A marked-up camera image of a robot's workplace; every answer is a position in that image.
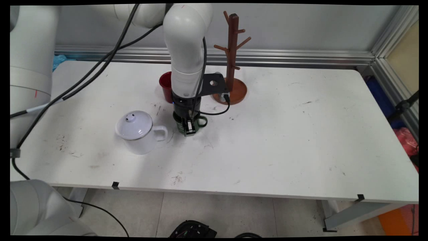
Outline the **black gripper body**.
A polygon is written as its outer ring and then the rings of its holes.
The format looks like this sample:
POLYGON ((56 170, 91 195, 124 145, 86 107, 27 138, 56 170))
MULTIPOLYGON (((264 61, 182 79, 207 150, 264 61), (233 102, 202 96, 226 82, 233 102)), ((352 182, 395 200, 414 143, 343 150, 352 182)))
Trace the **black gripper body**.
POLYGON ((179 124, 187 123, 191 119, 192 109, 195 103, 194 98, 181 98, 172 96, 173 100, 173 118, 179 124))

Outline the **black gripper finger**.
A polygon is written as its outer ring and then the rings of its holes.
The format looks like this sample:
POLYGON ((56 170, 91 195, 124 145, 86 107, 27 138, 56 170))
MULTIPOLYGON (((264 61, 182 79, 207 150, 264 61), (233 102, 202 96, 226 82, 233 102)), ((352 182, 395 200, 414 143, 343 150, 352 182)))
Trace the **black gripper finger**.
POLYGON ((183 133, 185 136, 191 136, 196 134, 196 123, 197 119, 194 116, 185 117, 183 119, 183 133))

